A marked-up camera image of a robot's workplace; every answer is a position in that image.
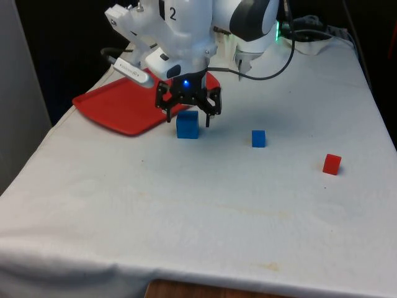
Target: white table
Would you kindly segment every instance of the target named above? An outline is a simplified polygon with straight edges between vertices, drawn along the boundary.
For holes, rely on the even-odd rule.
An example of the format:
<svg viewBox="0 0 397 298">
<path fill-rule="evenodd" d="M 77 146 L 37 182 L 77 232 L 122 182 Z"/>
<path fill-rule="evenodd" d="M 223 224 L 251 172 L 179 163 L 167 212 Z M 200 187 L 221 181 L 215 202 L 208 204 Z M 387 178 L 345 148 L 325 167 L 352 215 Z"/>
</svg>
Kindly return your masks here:
<svg viewBox="0 0 397 298">
<path fill-rule="evenodd" d="M 273 45 L 250 74 L 288 54 Z M 62 118 L 0 198 L 0 296 L 140 297 L 163 278 L 397 297 L 397 154 L 353 50 L 297 53 L 266 82 L 216 77 L 223 113 L 199 140 L 175 120 L 129 138 Z"/>
</svg>

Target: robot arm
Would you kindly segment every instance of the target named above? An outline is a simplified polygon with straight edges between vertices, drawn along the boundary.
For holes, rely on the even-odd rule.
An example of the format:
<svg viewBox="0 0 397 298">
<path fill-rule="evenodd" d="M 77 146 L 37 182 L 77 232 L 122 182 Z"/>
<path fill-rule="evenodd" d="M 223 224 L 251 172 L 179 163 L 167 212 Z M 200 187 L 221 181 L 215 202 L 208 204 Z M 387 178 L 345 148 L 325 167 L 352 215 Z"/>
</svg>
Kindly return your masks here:
<svg viewBox="0 0 397 298">
<path fill-rule="evenodd" d="M 140 0 L 136 7 L 116 5 L 106 12 L 113 28 L 136 45 L 131 63 L 122 59 L 115 69 L 136 83 L 150 88 L 153 80 L 139 69 L 144 61 L 161 80 L 156 107 L 167 113 L 177 104 L 198 106 L 207 115 L 221 114 L 220 88 L 207 90 L 205 82 L 210 59 L 216 54 L 214 27 L 241 39 L 245 51 L 264 52 L 261 40 L 275 23 L 279 0 Z M 159 47 L 151 52 L 142 38 L 150 36 Z M 163 99 L 170 92 L 170 100 Z"/>
</svg>

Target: wooden floor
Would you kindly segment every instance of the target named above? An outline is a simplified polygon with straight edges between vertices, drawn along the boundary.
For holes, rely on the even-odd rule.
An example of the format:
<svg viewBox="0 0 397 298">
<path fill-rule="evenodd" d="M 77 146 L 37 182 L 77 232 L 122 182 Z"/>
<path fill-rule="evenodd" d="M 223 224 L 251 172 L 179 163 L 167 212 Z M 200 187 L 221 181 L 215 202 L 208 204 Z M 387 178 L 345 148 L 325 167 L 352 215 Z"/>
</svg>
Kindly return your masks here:
<svg viewBox="0 0 397 298">
<path fill-rule="evenodd" d="M 268 294 L 200 286 L 174 281 L 153 281 L 145 298 L 286 298 Z"/>
</svg>

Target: black cable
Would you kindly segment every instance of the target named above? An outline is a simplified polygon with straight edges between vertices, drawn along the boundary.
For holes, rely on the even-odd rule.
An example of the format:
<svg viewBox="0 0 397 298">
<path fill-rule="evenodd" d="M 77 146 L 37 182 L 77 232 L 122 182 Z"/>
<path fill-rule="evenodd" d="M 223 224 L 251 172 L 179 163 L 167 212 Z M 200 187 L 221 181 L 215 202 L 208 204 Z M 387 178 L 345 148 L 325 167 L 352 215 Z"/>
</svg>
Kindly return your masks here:
<svg viewBox="0 0 397 298">
<path fill-rule="evenodd" d="M 151 45 L 150 48 L 155 48 L 157 47 L 157 43 L 154 45 Z M 103 48 L 100 50 L 100 54 L 110 63 L 114 64 L 114 61 L 116 60 L 114 57 L 115 56 L 120 56 L 122 53 L 132 53 L 134 50 L 126 50 L 123 48 Z"/>
<path fill-rule="evenodd" d="M 286 69 L 287 67 L 290 65 L 293 55 L 295 53 L 295 29 L 293 26 L 293 17 L 292 17 L 292 13 L 291 13 L 291 8 L 290 8 L 290 3 L 289 0 L 284 0 L 284 10 L 285 10 L 285 16 L 288 19 L 288 22 L 290 23 L 290 29 L 291 29 L 291 33 L 292 33 L 292 47 L 291 47 L 291 54 L 290 57 L 288 58 L 287 63 L 284 65 L 284 67 L 278 71 L 277 73 L 271 75 L 271 76 L 265 76 L 263 78 L 257 78 L 255 76 L 248 76 L 244 73 L 240 73 L 239 71 L 235 71 L 235 70 L 231 70 L 229 68 L 220 68 L 220 67 L 208 67 L 208 71 L 220 71 L 220 72 L 224 72 L 224 73 L 234 73 L 235 75 L 238 76 L 242 76 L 243 78 L 247 78 L 247 79 L 252 79 L 254 81 L 265 81 L 267 79 L 272 79 L 275 78 L 276 76 L 281 75 Z"/>
<path fill-rule="evenodd" d="M 364 69 L 365 78 L 367 79 L 368 86 L 369 86 L 369 88 L 370 88 L 370 90 L 372 92 L 372 84 L 371 84 L 371 79 L 370 79 L 370 73 L 368 71 L 367 62 L 365 61 L 364 52 L 363 52 L 362 47 L 361 47 L 359 35 L 357 34 L 357 31 L 355 29 L 355 25 L 353 23 L 353 19 L 352 19 L 352 16 L 350 14 L 350 10 L 347 7 L 346 1 L 342 0 L 342 3 L 343 3 L 343 8 L 345 10 L 346 16 L 347 16 L 347 20 L 349 21 L 349 25 L 350 25 L 350 27 L 352 29 L 352 32 L 353 32 L 353 36 L 354 36 L 354 39 L 355 39 L 355 44 L 357 46 L 357 50 L 359 51 L 359 54 L 360 54 L 360 57 L 361 57 L 361 62 L 362 62 L 362 67 Z"/>
</svg>

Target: stain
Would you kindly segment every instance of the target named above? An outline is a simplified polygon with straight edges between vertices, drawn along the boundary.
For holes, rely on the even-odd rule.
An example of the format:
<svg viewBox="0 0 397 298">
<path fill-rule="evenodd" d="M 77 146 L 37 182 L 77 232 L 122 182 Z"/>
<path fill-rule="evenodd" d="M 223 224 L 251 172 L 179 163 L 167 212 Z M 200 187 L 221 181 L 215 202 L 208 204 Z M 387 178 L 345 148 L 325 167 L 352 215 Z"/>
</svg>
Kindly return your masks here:
<svg viewBox="0 0 397 298">
<path fill-rule="evenodd" d="M 279 272 L 280 271 L 280 266 L 276 262 L 270 263 L 270 264 L 256 264 L 255 266 L 260 267 L 262 269 L 266 270 L 271 270 L 274 272 Z"/>
<path fill-rule="evenodd" d="M 223 204 L 203 204 L 203 203 L 201 203 L 200 205 L 207 205 L 210 207 L 231 210 L 231 211 L 235 211 L 235 212 L 239 212 L 239 213 L 247 214 L 247 215 L 263 215 L 263 216 L 269 216 L 269 217 L 278 217 L 280 219 L 288 219 L 289 218 L 289 214 L 286 212 L 283 212 L 283 211 L 269 212 L 269 211 L 264 211 L 264 210 L 240 208 L 240 207 L 223 205 Z"/>
</svg>

